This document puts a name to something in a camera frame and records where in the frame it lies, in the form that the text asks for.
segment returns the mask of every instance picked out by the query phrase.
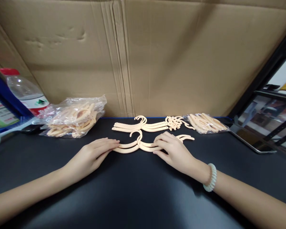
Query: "water bottle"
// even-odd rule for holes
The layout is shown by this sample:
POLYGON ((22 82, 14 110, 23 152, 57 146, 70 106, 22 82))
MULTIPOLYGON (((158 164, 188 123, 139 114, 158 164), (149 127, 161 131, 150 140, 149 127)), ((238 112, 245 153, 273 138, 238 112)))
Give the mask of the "water bottle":
POLYGON ((49 102, 38 86, 20 76, 18 70, 13 68, 1 68, 0 72, 7 77, 7 86, 33 115, 45 109, 49 102))

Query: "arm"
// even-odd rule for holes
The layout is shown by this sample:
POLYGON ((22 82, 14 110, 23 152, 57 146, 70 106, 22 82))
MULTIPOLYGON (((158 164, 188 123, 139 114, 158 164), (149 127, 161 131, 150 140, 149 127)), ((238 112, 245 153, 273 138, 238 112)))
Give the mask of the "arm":
POLYGON ((95 140, 85 145, 64 167, 0 194, 0 225, 95 171, 109 152, 118 146, 117 140, 95 140))
MULTIPOLYGON (((211 168, 194 158, 174 135, 168 132, 155 139, 155 145, 168 154, 156 150, 170 166, 187 174, 202 184, 208 185, 211 168)), ((214 192, 231 204, 242 215, 259 228, 286 228, 286 204, 237 179, 217 171, 214 192)))

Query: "bag of hangers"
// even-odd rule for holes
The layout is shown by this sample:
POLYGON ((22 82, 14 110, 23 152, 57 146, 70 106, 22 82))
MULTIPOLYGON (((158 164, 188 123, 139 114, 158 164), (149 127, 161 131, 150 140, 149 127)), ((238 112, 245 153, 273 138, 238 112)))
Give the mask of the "bag of hangers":
POLYGON ((103 95, 99 98, 67 98, 58 105, 43 110, 32 124, 44 124, 40 135, 50 137, 80 138, 85 136, 105 113, 107 103, 103 95))
POLYGON ((183 118, 191 123, 199 134, 215 134, 230 131, 229 127, 205 113, 187 114, 183 118))

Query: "red bottle cap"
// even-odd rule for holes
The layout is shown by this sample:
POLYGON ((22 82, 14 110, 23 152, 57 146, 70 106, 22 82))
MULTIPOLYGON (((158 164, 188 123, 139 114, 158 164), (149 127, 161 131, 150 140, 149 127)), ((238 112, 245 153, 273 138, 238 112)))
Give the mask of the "red bottle cap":
POLYGON ((0 68, 3 75, 20 75, 17 69, 14 68, 0 68))

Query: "cardboard box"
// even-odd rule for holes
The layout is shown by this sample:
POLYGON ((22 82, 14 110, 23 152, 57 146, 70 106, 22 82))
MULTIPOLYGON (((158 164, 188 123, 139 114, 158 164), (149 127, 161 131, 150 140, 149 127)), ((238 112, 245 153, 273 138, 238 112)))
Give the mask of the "cardboard box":
POLYGON ((107 116, 225 116, 285 35, 281 0, 0 0, 0 67, 107 116))

